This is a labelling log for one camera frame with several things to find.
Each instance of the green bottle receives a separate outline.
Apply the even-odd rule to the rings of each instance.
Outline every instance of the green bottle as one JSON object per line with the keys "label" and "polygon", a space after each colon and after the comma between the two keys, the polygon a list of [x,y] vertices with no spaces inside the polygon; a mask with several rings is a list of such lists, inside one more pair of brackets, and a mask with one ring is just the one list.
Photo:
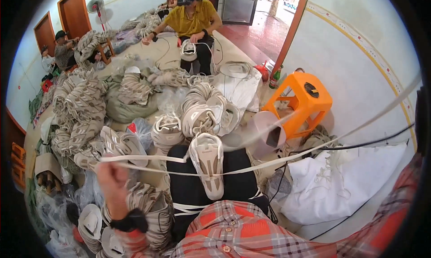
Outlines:
{"label": "green bottle", "polygon": [[269,82],[270,88],[276,88],[277,87],[278,81],[280,80],[280,74],[281,74],[282,68],[283,68],[283,65],[280,65],[277,72],[275,72],[275,74],[272,76],[271,81]]}

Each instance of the red tile floor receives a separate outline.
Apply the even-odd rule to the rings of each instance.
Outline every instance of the red tile floor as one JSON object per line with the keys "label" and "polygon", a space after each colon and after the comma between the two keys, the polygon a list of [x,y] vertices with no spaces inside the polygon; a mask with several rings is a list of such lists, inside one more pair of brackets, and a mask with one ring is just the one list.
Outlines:
{"label": "red tile floor", "polygon": [[252,26],[223,25],[218,32],[249,56],[256,64],[280,54],[289,26],[266,12],[256,12]]}

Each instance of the door frame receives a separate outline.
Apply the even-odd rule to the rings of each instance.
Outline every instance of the door frame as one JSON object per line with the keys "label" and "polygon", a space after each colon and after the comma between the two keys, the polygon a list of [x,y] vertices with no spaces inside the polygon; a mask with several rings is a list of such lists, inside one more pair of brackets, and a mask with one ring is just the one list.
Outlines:
{"label": "door frame", "polygon": [[[66,29],[64,28],[64,23],[63,23],[63,17],[61,15],[61,8],[60,8],[60,4],[61,2],[63,2],[64,0],[60,0],[57,2],[57,7],[58,7],[58,15],[60,16],[60,22],[61,22],[61,28],[63,29],[63,31],[66,31]],[[85,0],[82,0],[82,3],[84,5],[84,13],[85,13],[85,19],[87,21],[88,27],[90,30],[92,30],[91,28],[91,24],[90,24],[90,18],[88,16],[88,12],[87,12],[87,4],[85,3]]]}
{"label": "door frame", "polygon": [[[223,19],[223,13],[224,13],[224,7],[225,7],[225,5],[226,5],[226,0],[223,0],[222,17],[221,17],[221,19]],[[257,0],[254,0],[254,2],[253,2],[253,8],[251,10],[250,22],[222,20],[222,23],[226,24],[226,25],[230,24],[230,25],[247,25],[247,26],[251,26],[253,24],[254,14],[256,13],[256,5],[257,5]]]}
{"label": "door frame", "polygon": [[42,53],[42,50],[41,50],[41,48],[40,48],[40,46],[39,46],[39,43],[37,42],[36,29],[39,27],[39,25],[42,23],[42,21],[43,21],[47,16],[48,16],[48,21],[50,22],[51,32],[52,32],[52,34],[53,34],[53,42],[55,42],[55,33],[54,33],[53,23],[52,23],[52,20],[51,20],[51,14],[50,14],[50,12],[48,11],[48,13],[46,13],[46,14],[42,17],[42,19],[41,19],[41,20],[36,24],[36,26],[33,28],[33,32],[35,33],[36,43],[37,43],[37,46],[39,47],[39,52],[40,52],[40,53]]}
{"label": "door frame", "polygon": [[292,41],[294,40],[296,31],[298,30],[299,22],[301,21],[302,15],[304,14],[307,1],[308,0],[299,0],[298,2],[298,7],[296,9],[292,23],[290,24],[288,35],[284,40],[280,54],[278,55],[277,61],[275,62],[274,68],[272,69],[271,77],[275,74],[278,68],[281,67],[281,64],[283,63],[284,59],[286,58],[286,55],[288,54],[288,50],[292,45]]}

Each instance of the yellow stripe on wall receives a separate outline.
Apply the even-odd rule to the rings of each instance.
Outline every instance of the yellow stripe on wall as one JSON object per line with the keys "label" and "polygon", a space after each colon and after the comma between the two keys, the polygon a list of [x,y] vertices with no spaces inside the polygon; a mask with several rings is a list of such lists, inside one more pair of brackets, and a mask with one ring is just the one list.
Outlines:
{"label": "yellow stripe on wall", "polygon": [[[329,13],[329,11],[327,11],[325,8],[318,6],[319,8],[325,10],[326,12]],[[398,92],[395,88],[395,86],[393,85],[393,83],[391,82],[390,78],[387,76],[385,70],[383,70],[383,68],[381,68],[381,66],[379,65],[379,63],[374,59],[373,56],[371,56],[368,51],[366,51],[363,46],[361,46],[359,44],[359,42],[357,40],[355,40],[351,35],[349,35],[347,32],[345,32],[343,29],[341,29],[337,24],[335,24],[334,22],[332,22],[331,20],[329,20],[328,18],[326,18],[325,16],[317,13],[316,11],[310,9],[308,6],[305,9],[306,11],[316,15],[317,17],[323,19],[324,21],[326,21],[328,24],[330,24],[332,27],[334,27],[335,29],[337,29],[340,33],[342,33],[344,36],[346,36],[348,39],[350,39],[360,50],[362,50],[362,52],[365,53],[365,55],[367,55],[367,57],[374,63],[375,67],[377,67],[380,71],[380,73],[382,74],[382,76],[385,78],[385,80],[387,81],[387,83],[389,84],[389,86],[391,87],[391,89],[393,90],[395,96],[398,96]],[[407,124],[410,125],[411,124],[411,120],[409,117],[409,114],[407,112],[407,109],[405,107],[405,105],[403,103],[400,104],[402,111],[404,113],[404,116],[406,117],[407,120]],[[415,132],[413,131],[412,128],[410,128],[410,134],[412,136],[412,140],[413,140],[413,147],[415,149],[415,152],[417,150],[417,144],[416,144],[416,135]]]}

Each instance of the green sack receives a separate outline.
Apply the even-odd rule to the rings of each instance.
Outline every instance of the green sack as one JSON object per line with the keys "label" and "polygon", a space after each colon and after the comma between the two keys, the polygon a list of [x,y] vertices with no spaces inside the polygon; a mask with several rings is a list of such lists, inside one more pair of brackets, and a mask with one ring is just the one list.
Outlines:
{"label": "green sack", "polygon": [[[108,84],[108,92],[105,96],[106,115],[116,122],[128,124],[138,117],[146,118],[158,110],[156,94],[153,94],[148,98],[147,105],[145,106],[138,104],[124,104],[118,99],[122,77],[108,76],[100,79]],[[143,80],[142,83],[149,84],[146,80]]]}

